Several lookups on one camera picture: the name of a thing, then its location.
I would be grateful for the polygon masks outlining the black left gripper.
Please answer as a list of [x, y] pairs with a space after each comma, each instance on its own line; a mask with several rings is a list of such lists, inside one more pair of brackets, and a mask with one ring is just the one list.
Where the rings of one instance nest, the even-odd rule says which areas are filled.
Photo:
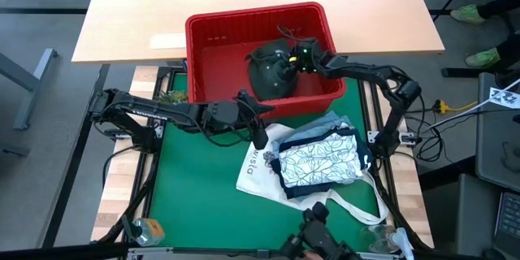
[[269, 140], [264, 123], [254, 123], [258, 115], [273, 111], [273, 106], [264, 105], [241, 89], [232, 100], [201, 104], [201, 129], [206, 133], [222, 133], [248, 129], [250, 140], [256, 150], [263, 150]]

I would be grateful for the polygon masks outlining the dark green garment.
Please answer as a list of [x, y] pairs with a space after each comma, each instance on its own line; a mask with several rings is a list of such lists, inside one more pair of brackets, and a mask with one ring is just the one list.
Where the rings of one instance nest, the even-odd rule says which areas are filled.
[[289, 98], [296, 90], [298, 77], [284, 78], [284, 67], [290, 57], [288, 40], [280, 38], [261, 45], [247, 54], [251, 88], [259, 101]]

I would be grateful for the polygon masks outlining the light blue denim jeans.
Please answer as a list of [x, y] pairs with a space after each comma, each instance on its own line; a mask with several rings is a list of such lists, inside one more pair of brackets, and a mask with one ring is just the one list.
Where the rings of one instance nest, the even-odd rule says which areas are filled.
[[352, 127], [350, 119], [344, 115], [339, 116], [334, 111], [330, 111], [321, 118], [315, 119], [299, 128], [292, 130], [290, 133], [277, 138], [278, 143], [297, 141], [310, 137], [317, 137], [332, 130], [333, 128], [350, 128]]

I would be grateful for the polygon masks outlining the red plastic laundry basket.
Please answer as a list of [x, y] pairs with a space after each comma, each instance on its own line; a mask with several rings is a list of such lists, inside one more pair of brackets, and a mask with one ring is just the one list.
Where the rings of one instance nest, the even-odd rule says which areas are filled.
[[[189, 101], [229, 99], [242, 89], [252, 94], [246, 56], [280, 39], [280, 26], [290, 29], [298, 38], [317, 38], [321, 50], [336, 49], [325, 11], [316, 2], [190, 16], [185, 24]], [[267, 101], [274, 109], [266, 117], [323, 112], [334, 100], [343, 97], [346, 90], [342, 79], [301, 73], [292, 95]]]

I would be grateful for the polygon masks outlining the white printed tote bag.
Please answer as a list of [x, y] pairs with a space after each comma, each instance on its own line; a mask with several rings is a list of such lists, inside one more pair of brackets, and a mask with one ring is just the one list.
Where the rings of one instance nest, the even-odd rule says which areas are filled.
[[[266, 130], [266, 147], [249, 147], [236, 182], [238, 190], [297, 210], [332, 199], [366, 225], [386, 219], [388, 208], [369, 174], [373, 158], [356, 128], [333, 128], [320, 136], [281, 144], [275, 141], [292, 130], [272, 124]], [[377, 215], [351, 204], [333, 188], [361, 180], [373, 189]]]

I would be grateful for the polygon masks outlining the small succulent plant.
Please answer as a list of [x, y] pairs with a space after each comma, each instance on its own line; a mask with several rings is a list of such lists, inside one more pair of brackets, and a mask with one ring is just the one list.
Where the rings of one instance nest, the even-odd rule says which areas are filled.
[[159, 102], [178, 104], [188, 101], [188, 94], [182, 90], [171, 90], [160, 92], [157, 97]]

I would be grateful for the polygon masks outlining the green table mat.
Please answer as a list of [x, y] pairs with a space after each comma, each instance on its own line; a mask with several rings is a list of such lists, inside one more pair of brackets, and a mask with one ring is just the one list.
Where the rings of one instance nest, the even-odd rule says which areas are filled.
[[[347, 115], [364, 131], [358, 82], [347, 79], [346, 94], [328, 110]], [[279, 249], [296, 234], [302, 211], [236, 189], [249, 143], [219, 147], [202, 134], [167, 124], [163, 135], [149, 216], [162, 225], [162, 245], [177, 248]], [[334, 187], [356, 207], [377, 215], [373, 189], [365, 182]], [[328, 199], [327, 227], [337, 241], [368, 251], [360, 236], [365, 227]]]

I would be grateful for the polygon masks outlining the white paper strip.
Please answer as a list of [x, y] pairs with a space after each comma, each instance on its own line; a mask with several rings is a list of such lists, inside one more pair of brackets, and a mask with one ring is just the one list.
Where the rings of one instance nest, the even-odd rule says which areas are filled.
[[183, 49], [186, 47], [185, 33], [154, 34], [149, 46], [153, 50]]

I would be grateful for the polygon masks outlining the person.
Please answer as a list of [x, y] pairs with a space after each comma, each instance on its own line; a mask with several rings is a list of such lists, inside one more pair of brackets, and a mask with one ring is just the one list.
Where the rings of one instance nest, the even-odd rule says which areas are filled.
[[[450, 16], [462, 23], [481, 24], [495, 15], [520, 8], [520, 0], [494, 0], [483, 5], [470, 4], [451, 10]], [[489, 50], [466, 57], [468, 67], [485, 68], [501, 63], [510, 67], [520, 62], [520, 31]]]

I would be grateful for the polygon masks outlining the white patterned marker tag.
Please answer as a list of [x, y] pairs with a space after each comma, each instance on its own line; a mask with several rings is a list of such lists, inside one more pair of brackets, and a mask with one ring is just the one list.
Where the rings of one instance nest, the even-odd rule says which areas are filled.
[[489, 99], [491, 103], [504, 106], [510, 109], [520, 109], [520, 93], [502, 91], [491, 87], [489, 89]]

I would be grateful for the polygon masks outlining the grey cabinet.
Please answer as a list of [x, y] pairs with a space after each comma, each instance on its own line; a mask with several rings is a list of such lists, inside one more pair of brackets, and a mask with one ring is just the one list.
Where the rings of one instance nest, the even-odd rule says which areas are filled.
[[493, 184], [520, 192], [520, 109], [491, 103], [489, 89], [502, 89], [490, 73], [479, 75], [476, 173]]

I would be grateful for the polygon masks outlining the grey box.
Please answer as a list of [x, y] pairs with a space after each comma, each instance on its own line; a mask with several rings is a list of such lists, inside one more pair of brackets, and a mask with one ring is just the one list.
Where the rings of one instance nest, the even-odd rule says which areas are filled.
[[466, 174], [459, 176], [458, 188], [456, 252], [481, 256], [493, 246], [501, 189]]

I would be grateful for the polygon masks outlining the black horizontal bar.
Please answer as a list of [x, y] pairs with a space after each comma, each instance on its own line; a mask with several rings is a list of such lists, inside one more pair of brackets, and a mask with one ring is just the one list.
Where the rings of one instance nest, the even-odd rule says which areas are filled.
[[128, 255], [136, 244], [97, 243], [0, 252], [0, 260], [106, 260]]

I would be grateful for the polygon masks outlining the black desk frame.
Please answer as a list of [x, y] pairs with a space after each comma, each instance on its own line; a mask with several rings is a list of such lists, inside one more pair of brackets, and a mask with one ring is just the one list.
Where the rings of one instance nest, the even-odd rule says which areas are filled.
[[481, 24], [497, 16], [505, 25], [508, 37], [498, 46], [481, 51], [465, 59], [466, 68], [445, 67], [441, 75], [446, 78], [476, 78], [481, 73], [492, 73], [503, 76], [520, 74], [520, 69], [513, 65], [520, 62], [520, 27], [515, 28], [510, 19], [511, 10], [520, 9], [520, 0], [490, 0], [484, 5], [466, 5], [457, 9], [448, 9], [453, 0], [448, 0], [440, 9], [429, 10], [430, 16], [437, 20], [448, 15], [455, 20], [467, 24]]

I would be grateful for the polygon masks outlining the black floor rail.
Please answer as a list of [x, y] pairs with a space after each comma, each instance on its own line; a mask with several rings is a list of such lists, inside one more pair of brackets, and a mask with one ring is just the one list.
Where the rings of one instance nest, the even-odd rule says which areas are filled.
[[64, 173], [58, 182], [58, 189], [52, 201], [50, 212], [44, 226], [45, 230], [43, 231], [39, 240], [39, 246], [41, 248], [52, 248], [56, 241], [56, 237], [59, 233], [59, 229], [63, 221], [63, 216], [67, 209], [67, 204], [72, 193], [76, 176], [80, 168], [81, 159], [89, 139], [89, 133], [93, 126], [89, 108], [94, 98], [103, 90], [110, 66], [111, 65], [109, 63], [102, 64], [98, 71], [92, 93], [84, 110], [80, 128], [74, 143], [72, 144], [71, 153], [65, 164]]

